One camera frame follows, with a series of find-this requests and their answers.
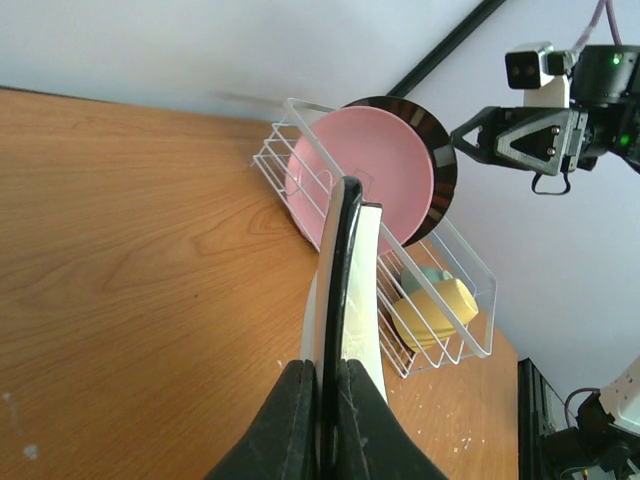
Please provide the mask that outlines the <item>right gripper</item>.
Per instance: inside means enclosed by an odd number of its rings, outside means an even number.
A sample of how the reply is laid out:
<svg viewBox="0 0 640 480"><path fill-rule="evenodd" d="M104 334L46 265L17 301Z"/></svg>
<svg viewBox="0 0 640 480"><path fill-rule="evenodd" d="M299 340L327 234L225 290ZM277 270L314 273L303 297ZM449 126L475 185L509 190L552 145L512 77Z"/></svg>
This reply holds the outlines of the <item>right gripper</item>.
<svg viewBox="0 0 640 480"><path fill-rule="evenodd" d="M451 145L483 165L541 175L591 171L608 149L608 109L481 109L451 132Z"/></svg>

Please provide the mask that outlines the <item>pink round plate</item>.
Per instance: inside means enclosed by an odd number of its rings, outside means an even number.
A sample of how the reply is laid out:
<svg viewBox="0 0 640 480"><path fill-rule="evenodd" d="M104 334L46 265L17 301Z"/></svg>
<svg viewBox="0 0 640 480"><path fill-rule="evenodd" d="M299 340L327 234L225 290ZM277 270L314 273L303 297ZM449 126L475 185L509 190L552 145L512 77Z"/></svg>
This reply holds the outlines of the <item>pink round plate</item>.
<svg viewBox="0 0 640 480"><path fill-rule="evenodd" d="M431 204L435 177L428 150L412 127L379 108L351 106L322 116L311 132L342 175L358 178L363 200L382 206L382 222L399 244L417 232ZM294 222L319 243L338 175L306 136L287 162L285 192Z"/></svg>

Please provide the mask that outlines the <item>yellow mug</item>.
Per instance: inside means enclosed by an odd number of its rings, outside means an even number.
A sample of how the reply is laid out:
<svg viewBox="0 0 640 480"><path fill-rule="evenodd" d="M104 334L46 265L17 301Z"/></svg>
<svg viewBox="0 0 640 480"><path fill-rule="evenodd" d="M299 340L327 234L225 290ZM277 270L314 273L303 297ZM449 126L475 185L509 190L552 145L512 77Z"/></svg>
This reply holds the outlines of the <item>yellow mug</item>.
<svg viewBox="0 0 640 480"><path fill-rule="evenodd" d="M434 287L462 325L478 315L476 300L461 280L443 280ZM415 352L419 347L427 349L436 343L433 333L440 341L445 341L456 332L441 308L422 289L398 300L393 305L391 318L402 342Z"/></svg>

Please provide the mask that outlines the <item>round black-rimmed plate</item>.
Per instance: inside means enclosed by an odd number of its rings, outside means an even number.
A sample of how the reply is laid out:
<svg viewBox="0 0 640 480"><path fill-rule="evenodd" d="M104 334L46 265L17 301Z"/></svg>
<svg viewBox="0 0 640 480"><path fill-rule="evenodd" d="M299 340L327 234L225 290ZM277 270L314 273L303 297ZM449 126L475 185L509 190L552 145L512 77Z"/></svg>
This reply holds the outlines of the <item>round black-rimmed plate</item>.
<svg viewBox="0 0 640 480"><path fill-rule="evenodd" d="M429 153L434 175L433 196L420 227L402 244L403 247L409 247L436 228L453 201L458 164L450 135L431 112L406 98L370 96L346 104L346 107L352 106L379 108L399 117L420 137Z"/></svg>

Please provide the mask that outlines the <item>green ceramic bowl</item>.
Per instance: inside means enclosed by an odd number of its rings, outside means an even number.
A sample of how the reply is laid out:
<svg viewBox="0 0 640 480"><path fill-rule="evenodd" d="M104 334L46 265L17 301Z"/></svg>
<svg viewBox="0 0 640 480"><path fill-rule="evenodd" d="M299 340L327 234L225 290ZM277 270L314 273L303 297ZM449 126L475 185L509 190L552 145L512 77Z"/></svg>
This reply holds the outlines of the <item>green ceramic bowl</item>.
<svg viewBox="0 0 640 480"><path fill-rule="evenodd" d="M431 284L436 284L453 278L447 270L441 270L438 268L421 267L420 271L425 279ZM400 284L407 295L411 295L422 289L422 285L418 281L418 278L408 269L401 273Z"/></svg>

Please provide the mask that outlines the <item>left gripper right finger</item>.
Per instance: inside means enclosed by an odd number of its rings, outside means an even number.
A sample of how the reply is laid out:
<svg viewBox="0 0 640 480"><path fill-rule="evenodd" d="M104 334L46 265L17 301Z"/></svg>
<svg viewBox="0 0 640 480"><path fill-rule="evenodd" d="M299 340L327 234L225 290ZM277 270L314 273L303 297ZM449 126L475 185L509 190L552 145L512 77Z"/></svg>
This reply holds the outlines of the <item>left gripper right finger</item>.
<svg viewBox="0 0 640 480"><path fill-rule="evenodd" d="M444 479L411 440L363 364L339 365L336 479Z"/></svg>

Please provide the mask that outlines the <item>square black-rimmed plate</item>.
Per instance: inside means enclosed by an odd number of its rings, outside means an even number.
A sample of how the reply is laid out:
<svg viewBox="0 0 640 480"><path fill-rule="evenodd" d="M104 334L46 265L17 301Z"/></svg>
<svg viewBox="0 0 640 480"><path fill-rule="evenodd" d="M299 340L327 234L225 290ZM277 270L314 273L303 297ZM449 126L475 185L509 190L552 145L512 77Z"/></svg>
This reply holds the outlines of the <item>square black-rimmed plate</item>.
<svg viewBox="0 0 640 480"><path fill-rule="evenodd" d="M332 188L319 258L305 307L300 358L310 360L319 382L336 346L339 360L357 360L387 398L378 324L376 268L382 206L363 200L353 176Z"/></svg>

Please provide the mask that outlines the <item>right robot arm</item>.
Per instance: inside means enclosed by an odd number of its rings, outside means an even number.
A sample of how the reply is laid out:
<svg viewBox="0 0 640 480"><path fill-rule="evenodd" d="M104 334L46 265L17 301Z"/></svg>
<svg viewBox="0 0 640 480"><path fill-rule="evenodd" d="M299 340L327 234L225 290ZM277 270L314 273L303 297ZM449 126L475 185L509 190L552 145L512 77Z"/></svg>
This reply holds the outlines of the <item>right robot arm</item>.
<svg viewBox="0 0 640 480"><path fill-rule="evenodd" d="M551 43L506 54L508 85L524 93L520 107L490 106L451 133L459 151L484 165L567 179L590 171L611 152L639 168L639 48ZM617 479L639 476L639 363L609 385L583 387L586 398L566 428L551 428L546 381L520 362L519 475L523 479L586 479L599 468Z"/></svg>

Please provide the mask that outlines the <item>white wire dish rack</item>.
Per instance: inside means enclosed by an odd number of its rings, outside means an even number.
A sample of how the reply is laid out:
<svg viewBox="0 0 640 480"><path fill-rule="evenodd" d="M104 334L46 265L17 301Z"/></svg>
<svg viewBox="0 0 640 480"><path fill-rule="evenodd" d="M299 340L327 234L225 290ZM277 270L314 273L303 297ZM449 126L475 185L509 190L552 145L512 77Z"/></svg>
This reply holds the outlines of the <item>white wire dish rack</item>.
<svg viewBox="0 0 640 480"><path fill-rule="evenodd" d="M287 162L293 147L301 136L306 136L329 163L331 171L339 176L337 181L347 176L341 174L339 167L311 132L311 125L322 116L346 107L333 109L290 98L286 100L284 108L283 119L273 124L253 162L283 201L294 222L285 192ZM319 244L309 241L299 231L311 244ZM435 284L429 283L422 275L421 267L447 270L453 278L461 280L476 300L478 315L467 325L462 325L435 289ZM440 341L433 333L436 343L427 349L419 347L417 352L408 349L402 342L391 318L393 305L409 297L400 284L401 273L406 269L418 278L422 290L431 296L456 329L445 341ZM433 231L409 247L403 247L395 240L381 216L376 272L380 346L401 377L427 368L458 364L469 357L485 358L491 354L497 282L446 216Z"/></svg>

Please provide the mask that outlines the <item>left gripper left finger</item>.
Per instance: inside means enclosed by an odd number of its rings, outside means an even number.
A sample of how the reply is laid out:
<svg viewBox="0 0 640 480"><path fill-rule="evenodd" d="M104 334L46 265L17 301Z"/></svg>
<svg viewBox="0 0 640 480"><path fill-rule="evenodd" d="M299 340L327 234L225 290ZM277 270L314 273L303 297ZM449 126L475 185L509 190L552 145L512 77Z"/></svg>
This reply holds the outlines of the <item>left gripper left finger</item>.
<svg viewBox="0 0 640 480"><path fill-rule="evenodd" d="M314 479L315 368L293 360L281 372L246 433L208 479Z"/></svg>

